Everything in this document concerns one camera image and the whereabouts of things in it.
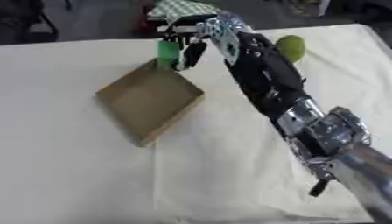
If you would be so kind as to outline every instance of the tennis ball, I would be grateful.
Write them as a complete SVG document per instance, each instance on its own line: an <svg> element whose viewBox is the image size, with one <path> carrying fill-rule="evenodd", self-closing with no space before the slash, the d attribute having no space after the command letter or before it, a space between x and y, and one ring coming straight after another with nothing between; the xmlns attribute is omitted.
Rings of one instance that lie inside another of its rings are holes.
<svg viewBox="0 0 392 224"><path fill-rule="evenodd" d="M291 63L301 60L305 55L305 42L299 36L284 36L276 42L276 47Z"/></svg>

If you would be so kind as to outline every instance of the white fabric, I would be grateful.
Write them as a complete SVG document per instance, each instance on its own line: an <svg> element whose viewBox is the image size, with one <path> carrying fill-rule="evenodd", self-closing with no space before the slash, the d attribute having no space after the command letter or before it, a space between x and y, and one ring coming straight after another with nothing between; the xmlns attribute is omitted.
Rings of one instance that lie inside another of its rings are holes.
<svg viewBox="0 0 392 224"><path fill-rule="evenodd" d="M392 156L392 60L369 28L262 33L303 37L307 52L297 68L306 90L325 110L350 108L372 131L373 146ZM211 45L183 73L206 99L153 145L135 147L95 92L155 55L155 40L0 47L0 223L368 220L338 183L319 198L307 195L315 178L247 102Z"/></svg>

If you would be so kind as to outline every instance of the brown tray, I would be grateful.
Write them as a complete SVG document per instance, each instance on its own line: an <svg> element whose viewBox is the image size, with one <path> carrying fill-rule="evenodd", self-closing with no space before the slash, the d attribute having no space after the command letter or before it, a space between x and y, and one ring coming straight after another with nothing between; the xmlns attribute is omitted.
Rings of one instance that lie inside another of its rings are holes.
<svg viewBox="0 0 392 224"><path fill-rule="evenodd" d="M158 70L154 59L97 95L145 146L200 102L204 92L172 70Z"/></svg>

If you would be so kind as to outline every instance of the robotic arm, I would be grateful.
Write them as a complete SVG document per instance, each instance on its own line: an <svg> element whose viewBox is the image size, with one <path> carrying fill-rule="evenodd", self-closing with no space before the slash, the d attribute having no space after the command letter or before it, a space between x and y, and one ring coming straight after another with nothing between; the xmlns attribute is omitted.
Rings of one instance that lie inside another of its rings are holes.
<svg viewBox="0 0 392 224"><path fill-rule="evenodd" d="M392 223L392 160L370 147L370 133L357 116L341 107L324 113L304 91L296 68L230 13L197 24L195 41L175 69L196 65L207 47L204 38L218 47L242 92L318 179L310 195L337 180L376 221Z"/></svg>

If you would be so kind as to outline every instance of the green checkered cloth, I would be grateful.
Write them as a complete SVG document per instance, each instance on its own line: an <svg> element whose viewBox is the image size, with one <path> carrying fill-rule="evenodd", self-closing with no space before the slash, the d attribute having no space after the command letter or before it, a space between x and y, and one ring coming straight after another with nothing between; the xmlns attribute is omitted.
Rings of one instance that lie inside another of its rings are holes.
<svg viewBox="0 0 392 224"><path fill-rule="evenodd" d="M148 16L165 19L170 25L182 17L216 14L218 11L218 8L206 3L195 3L186 0L162 0L149 12Z"/></svg>

